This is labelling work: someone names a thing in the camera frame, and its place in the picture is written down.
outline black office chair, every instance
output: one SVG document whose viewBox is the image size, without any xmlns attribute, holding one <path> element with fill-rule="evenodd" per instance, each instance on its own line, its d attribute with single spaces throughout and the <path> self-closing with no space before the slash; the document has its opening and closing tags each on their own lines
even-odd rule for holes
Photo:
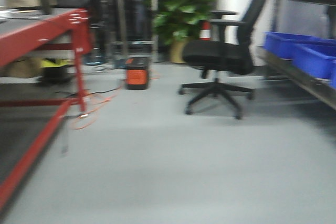
<svg viewBox="0 0 336 224">
<path fill-rule="evenodd" d="M 251 58 L 249 46 L 253 26 L 265 4 L 266 0 L 252 0 L 241 21 L 220 19 L 222 15 L 235 15 L 235 12 L 214 10 L 212 13 L 216 19 L 210 20 L 212 25 L 218 26 L 219 41 L 193 40 L 189 42 L 183 52 L 183 60 L 194 68 L 202 70 L 201 77 L 206 79 L 209 70 L 215 70 L 213 82 L 189 83 L 181 85 L 179 94 L 184 94 L 184 88 L 204 89 L 200 94 L 188 102 L 185 109 L 186 114 L 192 114 L 191 105 L 209 94 L 215 97 L 219 94 L 227 99 L 236 109 L 235 118 L 242 119 L 241 106 L 232 98 L 227 91 L 247 92 L 248 99 L 254 98 L 254 90 L 224 84 L 219 82 L 219 71 L 228 71 L 239 75 L 249 74 L 253 71 L 254 65 Z M 227 26 L 237 26 L 238 44 L 225 43 L 224 31 Z"/>
</svg>

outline chair backrest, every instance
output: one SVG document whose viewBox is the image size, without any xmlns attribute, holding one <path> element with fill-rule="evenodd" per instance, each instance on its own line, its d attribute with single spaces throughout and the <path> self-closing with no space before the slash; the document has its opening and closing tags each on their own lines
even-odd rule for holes
<svg viewBox="0 0 336 224">
<path fill-rule="evenodd" d="M 251 34 L 265 2 L 266 0 L 251 0 L 243 18 L 241 19 L 246 24 L 237 28 L 236 36 L 239 47 L 242 50 L 241 56 L 243 57 L 243 65 L 238 71 L 239 74 L 248 74 L 253 70 L 253 61 L 249 51 Z"/>
</svg>

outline traffic cone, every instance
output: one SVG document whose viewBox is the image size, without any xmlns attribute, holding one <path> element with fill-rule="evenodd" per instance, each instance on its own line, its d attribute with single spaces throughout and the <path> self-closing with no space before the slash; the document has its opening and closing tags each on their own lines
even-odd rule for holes
<svg viewBox="0 0 336 224">
<path fill-rule="evenodd" d="M 210 23 L 208 21 L 203 21 L 202 30 L 199 33 L 199 39 L 211 40 Z"/>
</svg>

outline blue storage crate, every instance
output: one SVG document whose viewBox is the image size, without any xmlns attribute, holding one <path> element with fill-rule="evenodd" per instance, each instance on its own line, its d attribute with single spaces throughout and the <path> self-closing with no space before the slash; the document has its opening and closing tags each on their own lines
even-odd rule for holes
<svg viewBox="0 0 336 224">
<path fill-rule="evenodd" d="M 292 59 L 295 44 L 319 44 L 321 41 L 309 35 L 267 32 L 264 48 L 282 59 Z"/>
<path fill-rule="evenodd" d="M 329 85 L 336 89 L 336 60 L 332 62 L 332 71 Z"/>
<path fill-rule="evenodd" d="M 313 77 L 330 79 L 334 60 L 336 60 L 336 45 L 296 44 L 292 63 Z"/>
</svg>

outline plant pot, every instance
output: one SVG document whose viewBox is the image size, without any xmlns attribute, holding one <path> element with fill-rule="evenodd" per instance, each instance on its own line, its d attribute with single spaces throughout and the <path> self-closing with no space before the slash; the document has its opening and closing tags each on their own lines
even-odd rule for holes
<svg viewBox="0 0 336 224">
<path fill-rule="evenodd" d="M 170 46 L 170 61 L 171 63 L 183 64 L 185 61 L 182 59 L 182 51 L 184 46 L 189 42 L 189 39 L 182 41 L 173 41 Z"/>
</svg>

